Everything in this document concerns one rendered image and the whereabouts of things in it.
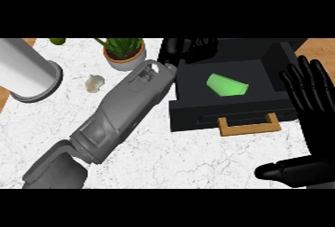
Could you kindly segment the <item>black drawer front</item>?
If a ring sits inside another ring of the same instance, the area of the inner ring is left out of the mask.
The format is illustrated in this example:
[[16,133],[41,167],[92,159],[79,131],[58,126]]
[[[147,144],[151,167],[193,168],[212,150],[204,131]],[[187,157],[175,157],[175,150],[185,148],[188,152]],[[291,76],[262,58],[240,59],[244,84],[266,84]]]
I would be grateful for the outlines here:
[[287,99],[235,104],[170,101],[168,113],[170,132],[216,128],[221,117],[231,126],[263,123],[269,113],[275,113],[278,121],[296,119],[294,107]]

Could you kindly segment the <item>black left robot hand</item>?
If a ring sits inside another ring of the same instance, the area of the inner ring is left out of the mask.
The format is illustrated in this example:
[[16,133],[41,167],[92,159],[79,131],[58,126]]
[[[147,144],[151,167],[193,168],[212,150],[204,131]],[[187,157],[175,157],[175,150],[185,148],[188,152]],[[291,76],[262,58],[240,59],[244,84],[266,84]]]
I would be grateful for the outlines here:
[[176,66],[181,59],[187,64],[206,60],[216,53],[216,45],[215,38],[165,38],[156,61]]

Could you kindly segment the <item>potted green plant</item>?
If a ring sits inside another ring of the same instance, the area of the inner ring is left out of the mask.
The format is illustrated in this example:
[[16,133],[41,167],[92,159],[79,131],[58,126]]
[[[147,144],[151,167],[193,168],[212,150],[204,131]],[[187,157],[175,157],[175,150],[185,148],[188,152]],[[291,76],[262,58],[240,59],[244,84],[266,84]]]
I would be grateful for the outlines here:
[[107,38],[101,41],[103,56],[108,65],[117,71],[132,71],[145,58],[144,40],[141,38]]

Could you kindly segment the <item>black open drawer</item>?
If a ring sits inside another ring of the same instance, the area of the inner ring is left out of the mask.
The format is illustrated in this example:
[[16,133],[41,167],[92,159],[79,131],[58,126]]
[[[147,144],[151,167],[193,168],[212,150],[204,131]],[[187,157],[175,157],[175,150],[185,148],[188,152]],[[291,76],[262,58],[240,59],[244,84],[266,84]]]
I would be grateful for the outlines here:
[[286,59],[243,59],[234,61],[179,61],[175,81],[176,99],[172,108],[244,105],[268,102],[271,108],[291,108],[278,78]]

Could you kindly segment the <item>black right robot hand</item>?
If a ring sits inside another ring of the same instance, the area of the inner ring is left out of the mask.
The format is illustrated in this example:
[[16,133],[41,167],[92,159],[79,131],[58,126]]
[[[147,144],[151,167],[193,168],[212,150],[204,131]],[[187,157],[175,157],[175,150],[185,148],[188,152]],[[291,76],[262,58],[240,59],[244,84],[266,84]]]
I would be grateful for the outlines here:
[[309,154],[255,168],[255,177],[291,188],[335,189],[335,85],[317,59],[297,57],[278,73]]

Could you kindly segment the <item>green cup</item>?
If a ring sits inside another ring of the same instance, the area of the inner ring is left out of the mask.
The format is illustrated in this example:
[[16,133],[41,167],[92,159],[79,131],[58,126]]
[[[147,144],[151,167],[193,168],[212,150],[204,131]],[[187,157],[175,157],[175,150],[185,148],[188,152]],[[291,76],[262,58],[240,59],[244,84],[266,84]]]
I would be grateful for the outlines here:
[[218,74],[209,75],[206,86],[219,97],[244,95],[247,91],[244,83]]

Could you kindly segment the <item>white cylindrical canister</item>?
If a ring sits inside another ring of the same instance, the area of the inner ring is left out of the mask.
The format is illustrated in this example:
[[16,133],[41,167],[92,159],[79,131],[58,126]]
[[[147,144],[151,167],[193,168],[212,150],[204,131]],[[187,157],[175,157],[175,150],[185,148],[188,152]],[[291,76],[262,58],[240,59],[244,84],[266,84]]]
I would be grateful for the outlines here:
[[60,66],[47,60],[21,38],[0,38],[0,86],[13,99],[33,103],[57,90],[63,80]]

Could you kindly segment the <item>black cabinet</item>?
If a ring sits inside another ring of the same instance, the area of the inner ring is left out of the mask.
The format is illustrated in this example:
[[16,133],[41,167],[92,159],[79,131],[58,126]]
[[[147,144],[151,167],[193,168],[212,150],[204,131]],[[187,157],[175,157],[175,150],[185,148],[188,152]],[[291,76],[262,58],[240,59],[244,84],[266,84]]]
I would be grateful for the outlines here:
[[278,72],[296,63],[294,50],[305,38],[219,39],[210,62],[219,66],[218,74],[247,84],[247,92],[284,91]]

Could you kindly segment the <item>pale garlic bulb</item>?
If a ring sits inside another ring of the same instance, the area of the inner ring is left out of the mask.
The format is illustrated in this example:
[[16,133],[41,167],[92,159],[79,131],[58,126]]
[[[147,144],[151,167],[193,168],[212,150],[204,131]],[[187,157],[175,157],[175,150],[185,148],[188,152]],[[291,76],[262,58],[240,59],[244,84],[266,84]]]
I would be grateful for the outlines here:
[[104,84],[104,78],[100,75],[89,75],[85,81],[88,93],[97,93],[100,86]]

